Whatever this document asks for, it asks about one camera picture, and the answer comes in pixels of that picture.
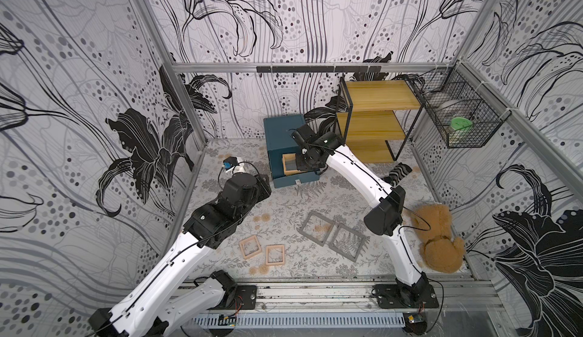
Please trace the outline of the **yellow brooch box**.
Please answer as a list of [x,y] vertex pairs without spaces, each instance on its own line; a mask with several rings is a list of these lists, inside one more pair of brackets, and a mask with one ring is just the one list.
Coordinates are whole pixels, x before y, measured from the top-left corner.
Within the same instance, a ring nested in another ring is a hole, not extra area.
[[298,169],[296,155],[294,153],[284,153],[282,155],[282,165],[284,176],[291,176],[302,173],[302,171]]

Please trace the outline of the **teal top drawer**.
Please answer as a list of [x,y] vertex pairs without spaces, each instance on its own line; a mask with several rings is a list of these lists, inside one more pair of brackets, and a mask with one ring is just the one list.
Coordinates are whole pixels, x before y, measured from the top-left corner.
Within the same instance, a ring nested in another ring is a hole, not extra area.
[[320,180],[320,176],[315,172],[302,172],[297,175],[284,176],[282,155],[284,153],[294,153],[296,155],[298,151],[299,148],[295,152],[292,152],[291,150],[267,151],[268,159],[270,162],[271,176],[275,188],[285,188]]

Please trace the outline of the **teal drawer cabinet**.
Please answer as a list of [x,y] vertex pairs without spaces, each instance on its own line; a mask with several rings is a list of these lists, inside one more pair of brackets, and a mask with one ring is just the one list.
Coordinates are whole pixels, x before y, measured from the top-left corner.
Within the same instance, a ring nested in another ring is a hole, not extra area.
[[264,119],[264,132],[267,150],[291,150],[295,152],[298,145],[292,139],[292,132],[305,124],[303,115],[285,115]]

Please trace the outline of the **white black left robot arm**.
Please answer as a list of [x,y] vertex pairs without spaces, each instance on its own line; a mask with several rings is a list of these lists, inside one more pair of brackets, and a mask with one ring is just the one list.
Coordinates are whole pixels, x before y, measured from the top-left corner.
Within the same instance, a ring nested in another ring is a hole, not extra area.
[[272,193],[266,175],[237,172],[217,197],[197,208],[170,250],[145,279],[112,308],[89,318],[93,336],[169,336],[192,317],[235,300],[236,282],[216,271],[175,298],[196,266],[231,236],[253,207]]

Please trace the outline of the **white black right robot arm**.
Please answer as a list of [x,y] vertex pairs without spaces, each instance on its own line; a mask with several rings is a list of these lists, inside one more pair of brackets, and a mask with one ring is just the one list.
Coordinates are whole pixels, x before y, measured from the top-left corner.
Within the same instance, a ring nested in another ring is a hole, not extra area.
[[333,132],[318,136],[309,125],[304,124],[291,130],[291,138],[299,146],[296,153],[298,169],[317,171],[331,168],[367,201],[370,212],[364,216],[364,224],[387,244],[399,287],[414,294],[425,290],[428,278],[418,269],[403,230],[405,190],[399,185],[390,185],[374,174]]

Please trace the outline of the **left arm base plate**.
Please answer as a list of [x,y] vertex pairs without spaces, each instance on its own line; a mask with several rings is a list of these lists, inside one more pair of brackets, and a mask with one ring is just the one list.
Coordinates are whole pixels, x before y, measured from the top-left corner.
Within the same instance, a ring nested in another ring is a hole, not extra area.
[[256,285],[237,285],[228,291],[223,300],[215,307],[217,311],[248,311],[254,310],[257,302]]

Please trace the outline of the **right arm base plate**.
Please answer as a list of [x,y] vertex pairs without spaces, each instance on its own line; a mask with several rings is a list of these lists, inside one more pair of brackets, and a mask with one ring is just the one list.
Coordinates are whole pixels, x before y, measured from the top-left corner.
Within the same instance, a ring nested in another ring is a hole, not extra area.
[[427,275],[421,274],[420,279],[413,285],[406,285],[399,280],[393,284],[377,284],[372,289],[372,296],[376,298],[381,309],[399,308],[438,308],[440,303]]

